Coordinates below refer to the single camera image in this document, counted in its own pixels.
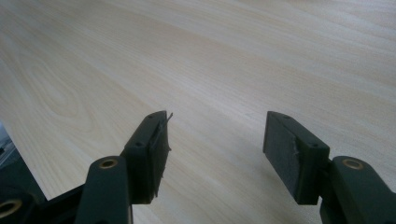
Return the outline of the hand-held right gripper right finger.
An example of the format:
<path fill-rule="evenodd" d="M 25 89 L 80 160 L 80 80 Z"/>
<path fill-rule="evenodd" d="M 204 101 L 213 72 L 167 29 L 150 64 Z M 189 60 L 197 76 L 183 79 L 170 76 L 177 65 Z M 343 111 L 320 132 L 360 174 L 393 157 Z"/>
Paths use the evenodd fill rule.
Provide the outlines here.
<path fill-rule="evenodd" d="M 318 203 L 328 145 L 293 117 L 268 111 L 262 151 L 297 204 Z"/>

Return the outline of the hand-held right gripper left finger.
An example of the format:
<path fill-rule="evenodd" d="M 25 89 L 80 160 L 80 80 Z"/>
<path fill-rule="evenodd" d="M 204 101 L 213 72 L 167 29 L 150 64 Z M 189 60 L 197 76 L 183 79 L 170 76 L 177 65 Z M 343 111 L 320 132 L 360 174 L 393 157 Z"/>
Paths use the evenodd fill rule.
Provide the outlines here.
<path fill-rule="evenodd" d="M 121 152 L 126 160 L 131 204 L 150 204 L 158 196 L 168 153 L 166 111 L 147 115 Z"/>

